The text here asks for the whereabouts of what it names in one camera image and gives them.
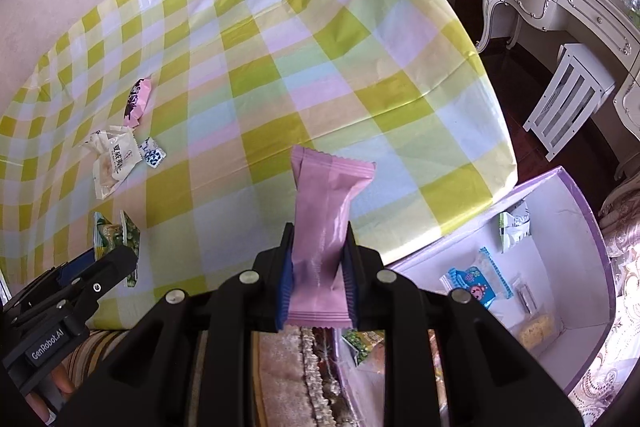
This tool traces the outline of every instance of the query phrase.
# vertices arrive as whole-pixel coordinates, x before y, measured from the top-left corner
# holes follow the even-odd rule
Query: green snack wrapper
[[[120,221],[122,222],[122,242],[125,247],[129,247],[136,254],[136,257],[140,257],[140,229],[134,225],[133,221],[124,210],[120,211]],[[129,288],[133,288],[138,282],[138,264],[136,263],[136,269],[132,273],[127,275],[125,284]]]
[[[353,360],[360,365],[379,343],[385,340],[384,331],[356,331],[347,330],[342,339],[351,347]]]
[[[124,245],[129,247],[136,256],[140,256],[140,229],[127,216],[124,210],[120,211],[120,224],[114,225],[100,212],[94,212],[94,253],[95,260],[110,252],[116,247]],[[125,279],[125,286],[133,288],[138,282],[138,266]]]

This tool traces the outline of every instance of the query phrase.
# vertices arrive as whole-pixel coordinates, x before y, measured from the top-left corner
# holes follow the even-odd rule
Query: finger
[[[51,378],[62,393],[70,394],[76,390],[73,382],[69,379],[69,375],[66,373],[65,366],[62,364],[56,366],[53,371],[51,371]]]
[[[24,399],[43,422],[49,421],[49,407],[47,407],[43,399],[34,393],[29,393]]]

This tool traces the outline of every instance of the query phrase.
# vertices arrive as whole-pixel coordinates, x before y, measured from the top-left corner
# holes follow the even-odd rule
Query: white stool
[[[524,124],[524,130],[532,130],[546,147],[548,161],[602,107],[616,85],[584,44],[560,46],[558,62],[556,74]]]

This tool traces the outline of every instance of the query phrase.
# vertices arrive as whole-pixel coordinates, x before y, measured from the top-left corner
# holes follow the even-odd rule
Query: white snack wrapper
[[[527,207],[527,202],[525,200],[519,201],[504,212],[501,212],[498,217],[498,227],[500,228],[503,252],[531,235],[529,232],[529,208]]]
[[[99,200],[113,194],[136,163],[142,161],[129,127],[111,125],[106,131],[93,133],[85,144],[99,155],[93,172],[95,197]]]

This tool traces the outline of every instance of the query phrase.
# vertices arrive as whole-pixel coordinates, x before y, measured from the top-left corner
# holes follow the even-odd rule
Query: checkered tablecloth
[[[88,134],[122,124],[166,151],[97,201]],[[46,55],[0,120],[0,267],[15,290],[91,245],[92,212],[142,229],[139,281],[97,327],[132,326],[167,289],[199,293],[280,241],[292,145],[378,164],[353,201],[358,241],[390,263],[516,181],[507,127],[446,0],[105,0]]]

